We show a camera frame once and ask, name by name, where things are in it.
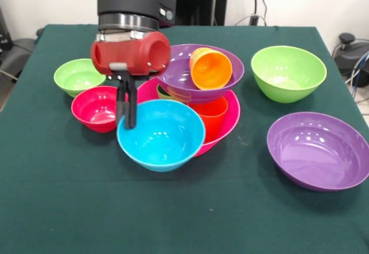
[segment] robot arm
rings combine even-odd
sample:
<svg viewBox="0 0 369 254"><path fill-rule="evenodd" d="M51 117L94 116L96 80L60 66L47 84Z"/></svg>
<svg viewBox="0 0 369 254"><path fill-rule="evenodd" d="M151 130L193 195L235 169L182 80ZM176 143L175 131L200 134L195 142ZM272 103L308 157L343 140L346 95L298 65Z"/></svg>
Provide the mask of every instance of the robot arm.
<svg viewBox="0 0 369 254"><path fill-rule="evenodd" d="M162 73L169 64L170 44L157 30L174 25L176 0L97 0L99 32L91 58L99 72L119 81L116 121L136 124L134 81Z"/></svg>

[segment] red cup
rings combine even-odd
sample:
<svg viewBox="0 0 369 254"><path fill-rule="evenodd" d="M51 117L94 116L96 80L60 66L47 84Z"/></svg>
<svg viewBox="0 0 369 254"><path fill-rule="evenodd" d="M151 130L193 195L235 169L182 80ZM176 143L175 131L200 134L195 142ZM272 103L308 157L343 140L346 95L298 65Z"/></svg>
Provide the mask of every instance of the red cup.
<svg viewBox="0 0 369 254"><path fill-rule="evenodd" d="M218 98L205 104L189 104L201 117L205 125L205 143L215 140L223 124L224 116L228 110L228 101L225 97Z"/></svg>

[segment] blue bowl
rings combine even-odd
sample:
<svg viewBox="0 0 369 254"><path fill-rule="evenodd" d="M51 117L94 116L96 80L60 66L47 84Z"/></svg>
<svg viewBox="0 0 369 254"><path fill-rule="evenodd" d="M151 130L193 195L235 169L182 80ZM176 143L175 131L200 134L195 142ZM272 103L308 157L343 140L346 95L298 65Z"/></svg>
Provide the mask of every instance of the blue bowl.
<svg viewBox="0 0 369 254"><path fill-rule="evenodd" d="M127 130L124 117L117 127L118 143L141 166L168 172L182 166L201 148L205 126L190 107L170 100L137 106L137 125Z"/></svg>

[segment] green tablecloth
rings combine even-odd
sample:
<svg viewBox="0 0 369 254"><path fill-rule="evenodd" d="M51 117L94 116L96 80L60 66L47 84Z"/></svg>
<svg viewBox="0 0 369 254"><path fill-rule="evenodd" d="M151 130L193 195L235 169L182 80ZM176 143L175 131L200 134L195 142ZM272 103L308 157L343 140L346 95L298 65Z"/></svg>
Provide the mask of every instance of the green tablecloth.
<svg viewBox="0 0 369 254"><path fill-rule="evenodd" d="M0 253L368 253L369 182L339 193L302 189L275 167L269 126L296 111L339 117L369 132L315 28L174 27L171 44L225 48L245 65L235 88L242 116L205 155L150 172L70 112L53 82L58 66L86 58L91 25L46 28L0 116ZM268 100L250 69L261 48L307 49L328 78L294 104Z"/></svg>

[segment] white wall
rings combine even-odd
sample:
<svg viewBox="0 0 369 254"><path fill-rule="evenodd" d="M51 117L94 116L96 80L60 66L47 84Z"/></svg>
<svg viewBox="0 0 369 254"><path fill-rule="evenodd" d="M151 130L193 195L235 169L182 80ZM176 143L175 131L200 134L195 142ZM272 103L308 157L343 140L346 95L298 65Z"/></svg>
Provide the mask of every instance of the white wall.
<svg viewBox="0 0 369 254"><path fill-rule="evenodd" d="M0 0L12 36L34 37L45 24L97 23L97 0ZM317 26L332 49L340 32L369 39L369 0L266 0L269 25ZM227 25L254 10L253 0L228 0ZM261 0L258 13L263 14Z"/></svg>
<svg viewBox="0 0 369 254"><path fill-rule="evenodd" d="M35 37L46 24L97 24L97 0L0 0L12 38Z"/></svg>
<svg viewBox="0 0 369 254"><path fill-rule="evenodd" d="M369 39L369 0L265 0L266 22L279 26L316 26L332 49L341 32ZM234 25L254 12L254 0L228 0L226 24ZM263 15L261 0L258 14Z"/></svg>

